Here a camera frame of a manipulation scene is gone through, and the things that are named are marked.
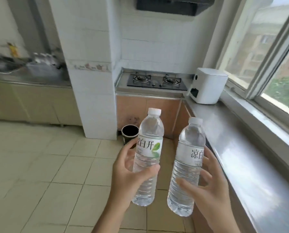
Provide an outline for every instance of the black trash can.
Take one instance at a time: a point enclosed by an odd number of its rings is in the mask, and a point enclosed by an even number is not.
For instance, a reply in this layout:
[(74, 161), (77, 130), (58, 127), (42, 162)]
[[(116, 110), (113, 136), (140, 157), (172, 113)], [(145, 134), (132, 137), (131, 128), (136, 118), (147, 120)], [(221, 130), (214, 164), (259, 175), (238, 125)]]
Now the black trash can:
[(122, 128), (122, 136), (124, 145), (130, 140), (134, 139), (139, 134), (139, 128), (135, 125), (129, 124)]

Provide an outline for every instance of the gas stove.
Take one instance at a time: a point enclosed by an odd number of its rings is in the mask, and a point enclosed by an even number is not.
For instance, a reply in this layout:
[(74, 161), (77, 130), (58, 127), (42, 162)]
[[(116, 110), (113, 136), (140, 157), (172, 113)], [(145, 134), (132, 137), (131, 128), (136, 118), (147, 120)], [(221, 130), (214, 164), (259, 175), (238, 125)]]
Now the gas stove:
[(165, 76), (131, 74), (127, 81), (127, 86), (131, 87), (144, 87), (144, 88), (157, 88), (187, 91), (185, 84), (181, 78), (170, 77), (168, 74)]

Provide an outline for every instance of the bottle label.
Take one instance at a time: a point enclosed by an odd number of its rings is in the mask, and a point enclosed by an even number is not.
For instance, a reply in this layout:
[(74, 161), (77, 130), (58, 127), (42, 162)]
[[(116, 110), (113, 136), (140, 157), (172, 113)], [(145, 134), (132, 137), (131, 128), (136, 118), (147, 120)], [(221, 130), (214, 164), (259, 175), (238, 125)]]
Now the bottle label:
[(201, 167), (203, 163), (204, 147), (190, 146), (178, 142), (176, 160), (180, 163)]
[(163, 139), (148, 138), (138, 135), (136, 153), (146, 156), (158, 158), (161, 156)]

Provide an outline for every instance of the clear plastic bottle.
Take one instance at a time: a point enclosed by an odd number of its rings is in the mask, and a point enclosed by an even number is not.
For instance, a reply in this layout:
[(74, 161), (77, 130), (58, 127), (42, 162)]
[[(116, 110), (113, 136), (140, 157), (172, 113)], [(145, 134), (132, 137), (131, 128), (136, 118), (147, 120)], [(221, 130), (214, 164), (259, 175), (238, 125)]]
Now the clear plastic bottle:
[(179, 216), (190, 216), (194, 200), (176, 183), (181, 177), (197, 186), (204, 155), (206, 137), (201, 128), (203, 120), (191, 117), (179, 136), (174, 168), (167, 196), (168, 207)]
[[(133, 172), (139, 172), (160, 162), (164, 125), (160, 119), (161, 110), (149, 108), (148, 116), (139, 127)], [(148, 206), (154, 200), (157, 176), (142, 183), (133, 203)]]

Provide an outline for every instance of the white appliance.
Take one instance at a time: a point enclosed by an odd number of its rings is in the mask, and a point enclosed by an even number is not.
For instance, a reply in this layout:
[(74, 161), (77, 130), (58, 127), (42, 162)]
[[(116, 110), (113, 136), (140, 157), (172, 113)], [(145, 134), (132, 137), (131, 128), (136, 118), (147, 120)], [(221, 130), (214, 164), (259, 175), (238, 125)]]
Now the white appliance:
[(227, 77), (227, 74), (219, 70), (197, 68), (187, 95), (199, 104), (215, 104), (223, 91)]

